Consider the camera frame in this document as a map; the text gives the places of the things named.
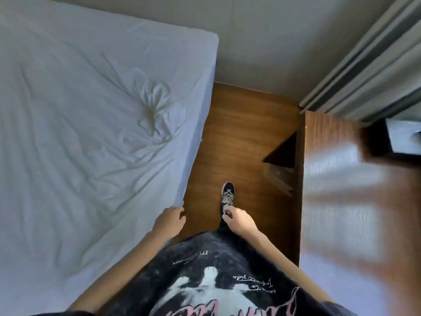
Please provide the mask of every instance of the curtain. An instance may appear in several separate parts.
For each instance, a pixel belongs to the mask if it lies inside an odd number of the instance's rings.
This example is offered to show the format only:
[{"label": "curtain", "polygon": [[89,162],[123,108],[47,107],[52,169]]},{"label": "curtain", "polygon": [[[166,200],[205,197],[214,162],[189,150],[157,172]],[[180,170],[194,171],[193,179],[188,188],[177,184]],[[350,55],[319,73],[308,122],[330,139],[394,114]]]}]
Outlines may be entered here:
[{"label": "curtain", "polygon": [[421,0],[396,0],[300,106],[363,121],[421,120],[420,102]]}]

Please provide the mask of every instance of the hand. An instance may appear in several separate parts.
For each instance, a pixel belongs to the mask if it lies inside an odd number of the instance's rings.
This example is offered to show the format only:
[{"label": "hand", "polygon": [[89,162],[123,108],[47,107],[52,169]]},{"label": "hand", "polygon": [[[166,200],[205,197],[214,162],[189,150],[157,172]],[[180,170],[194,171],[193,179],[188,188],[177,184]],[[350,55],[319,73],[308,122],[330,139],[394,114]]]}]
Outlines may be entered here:
[{"label": "hand", "polygon": [[222,215],[222,219],[228,224],[230,230],[244,239],[259,233],[253,218],[242,209],[229,206],[225,214]]},{"label": "hand", "polygon": [[164,241],[169,241],[177,236],[186,223],[186,217],[180,217],[182,211],[184,211],[184,208],[174,206],[164,209],[155,220],[152,234],[162,238]]}]

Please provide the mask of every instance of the sneaker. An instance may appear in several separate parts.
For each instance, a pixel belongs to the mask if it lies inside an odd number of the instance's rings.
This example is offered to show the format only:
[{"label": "sneaker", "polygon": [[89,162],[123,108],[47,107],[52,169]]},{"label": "sneaker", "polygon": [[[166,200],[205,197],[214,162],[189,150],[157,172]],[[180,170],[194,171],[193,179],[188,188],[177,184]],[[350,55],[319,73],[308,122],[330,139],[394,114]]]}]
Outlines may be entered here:
[{"label": "sneaker", "polygon": [[222,186],[221,190],[222,202],[221,207],[219,208],[221,211],[221,216],[224,215],[224,213],[227,211],[228,206],[234,205],[234,194],[234,184],[231,182],[226,182]]}]

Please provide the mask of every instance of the mattress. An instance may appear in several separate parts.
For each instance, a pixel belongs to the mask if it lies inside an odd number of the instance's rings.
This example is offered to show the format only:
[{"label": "mattress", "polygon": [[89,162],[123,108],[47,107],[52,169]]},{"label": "mattress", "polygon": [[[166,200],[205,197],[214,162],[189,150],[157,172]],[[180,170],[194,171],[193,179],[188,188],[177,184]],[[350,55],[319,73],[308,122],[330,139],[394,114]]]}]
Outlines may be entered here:
[{"label": "mattress", "polygon": [[0,313],[62,311],[182,204],[218,37],[48,0],[0,37]]}]

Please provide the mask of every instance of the black t-shirt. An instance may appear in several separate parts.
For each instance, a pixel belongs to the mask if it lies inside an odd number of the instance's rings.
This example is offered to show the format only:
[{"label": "black t-shirt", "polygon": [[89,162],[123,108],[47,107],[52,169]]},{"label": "black t-shirt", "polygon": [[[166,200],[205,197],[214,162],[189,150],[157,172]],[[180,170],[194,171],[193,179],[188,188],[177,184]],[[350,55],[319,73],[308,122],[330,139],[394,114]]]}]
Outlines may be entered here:
[{"label": "black t-shirt", "polygon": [[354,315],[338,304],[317,302],[246,241],[224,229],[161,250],[98,314]]}]

